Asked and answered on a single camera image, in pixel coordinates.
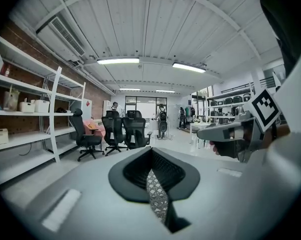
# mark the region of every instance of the office chair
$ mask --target office chair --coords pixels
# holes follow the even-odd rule
[[[142,113],[138,110],[128,110],[126,116],[128,118],[143,118]]]
[[[118,113],[118,111],[116,111],[116,110],[107,110],[105,117],[107,117],[107,118],[119,118],[120,113]]]
[[[122,152],[120,149],[128,150],[128,148],[125,146],[119,146],[119,143],[122,143],[125,139],[125,135],[123,135],[122,133],[123,119],[121,117],[103,116],[101,118],[101,121],[106,131],[104,140],[109,145],[107,148],[105,148],[105,151],[107,151],[107,149],[111,149],[110,151],[107,152],[105,157],[107,157],[109,153],[113,152],[114,150],[117,150],[119,152]]]
[[[126,131],[125,144],[130,150],[150,144],[152,132],[149,131],[147,133],[148,138],[145,138],[145,118],[124,117],[122,120]],[[135,143],[131,142],[132,136],[134,136]]]
[[[77,108],[73,114],[73,116],[70,117],[70,121],[72,125],[75,127],[76,130],[76,144],[85,147],[86,149],[80,150],[79,153],[83,153],[77,161],[80,162],[81,158],[84,156],[90,154],[94,159],[96,157],[94,156],[94,153],[102,153],[103,155],[105,154],[104,151],[102,151],[102,137],[100,136],[95,136],[94,132],[98,131],[98,129],[90,129],[92,131],[92,134],[85,134],[85,127],[83,123],[83,118],[82,118],[83,111]],[[95,146],[100,145],[100,150],[96,150]]]

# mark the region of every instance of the ceiling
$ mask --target ceiling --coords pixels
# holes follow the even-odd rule
[[[83,69],[110,90],[183,96],[249,70],[240,65],[251,60],[264,65],[281,57],[259,0],[20,0],[11,18],[36,33],[55,15],[85,50]],[[145,62],[104,66],[90,55]],[[173,61],[208,70],[173,68]]]

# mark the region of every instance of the white floor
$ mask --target white floor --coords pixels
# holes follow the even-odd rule
[[[150,145],[152,147],[166,148],[202,158],[238,162],[236,159],[232,159],[230,157],[215,155],[212,147],[210,147],[208,143],[205,147],[201,146],[198,148],[195,134],[192,135],[192,144],[189,143],[190,134],[184,131],[171,129],[169,135],[171,135],[171,140],[157,139],[156,136],[153,136],[151,138]],[[118,153],[118,151],[113,151],[109,155],[111,156],[116,153]],[[75,167],[94,160],[91,155],[88,155],[78,162],[77,159],[79,156],[80,154],[78,150],[72,150],[71,152],[60,156],[60,163],[48,161],[45,164],[42,164],[37,168],[0,185],[2,196],[6,200],[24,209],[33,198],[35,198],[50,184],[67,174]],[[102,156],[101,153],[96,153],[95,156],[97,159],[107,159],[107,157]]]

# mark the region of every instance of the fluorescent light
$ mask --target fluorescent light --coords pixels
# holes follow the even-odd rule
[[[158,92],[158,93],[170,93],[170,94],[175,93],[174,90],[156,90],[156,92]]]
[[[140,63],[140,58],[105,58],[97,60],[99,65],[120,64],[120,63]]]
[[[141,89],[137,88],[119,88],[121,91],[140,91]]]
[[[173,68],[183,69],[183,70],[191,70],[199,73],[204,73],[206,70],[196,66],[190,66],[186,64],[174,63],[172,65]]]

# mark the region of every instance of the pink chair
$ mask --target pink chair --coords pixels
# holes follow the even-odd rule
[[[83,123],[85,127],[85,134],[92,134],[91,129],[98,129],[94,132],[94,135],[101,136],[101,138],[104,140],[104,136],[106,134],[104,126],[98,125],[92,119],[83,120]]]

